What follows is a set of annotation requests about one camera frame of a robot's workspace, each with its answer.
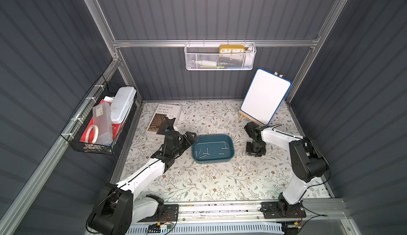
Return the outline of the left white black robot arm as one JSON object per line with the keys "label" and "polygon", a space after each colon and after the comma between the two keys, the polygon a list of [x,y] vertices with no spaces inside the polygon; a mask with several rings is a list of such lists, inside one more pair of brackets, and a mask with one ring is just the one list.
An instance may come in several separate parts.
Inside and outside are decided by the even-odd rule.
{"label": "left white black robot arm", "polygon": [[102,235],[124,235],[132,221],[162,218],[164,201],[148,195],[146,200],[135,198],[155,179],[163,175],[175,160],[196,142],[197,134],[176,130],[165,133],[164,143],[138,171],[100,190],[95,206],[85,222],[87,232]]}

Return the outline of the teal plastic storage tray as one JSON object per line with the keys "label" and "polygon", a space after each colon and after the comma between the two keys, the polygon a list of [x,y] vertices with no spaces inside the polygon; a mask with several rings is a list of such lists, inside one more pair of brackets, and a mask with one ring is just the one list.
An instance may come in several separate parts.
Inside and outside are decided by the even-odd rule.
{"label": "teal plastic storage tray", "polygon": [[[197,135],[191,151],[194,161],[198,164],[224,163],[230,161],[235,155],[233,140],[227,134]],[[210,155],[199,159],[203,153]]]}

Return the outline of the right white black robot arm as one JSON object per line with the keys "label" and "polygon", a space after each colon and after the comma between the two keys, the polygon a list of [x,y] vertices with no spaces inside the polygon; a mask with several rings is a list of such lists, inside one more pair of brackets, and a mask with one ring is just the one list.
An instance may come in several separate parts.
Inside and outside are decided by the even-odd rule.
{"label": "right white black robot arm", "polygon": [[291,135],[276,127],[260,127],[254,122],[247,123],[244,130],[251,138],[246,147],[246,153],[250,156],[265,155],[267,143],[289,151],[294,176],[279,195],[277,210],[286,213],[301,208],[301,200],[307,189],[313,186],[316,178],[329,171],[326,158],[304,136]]}

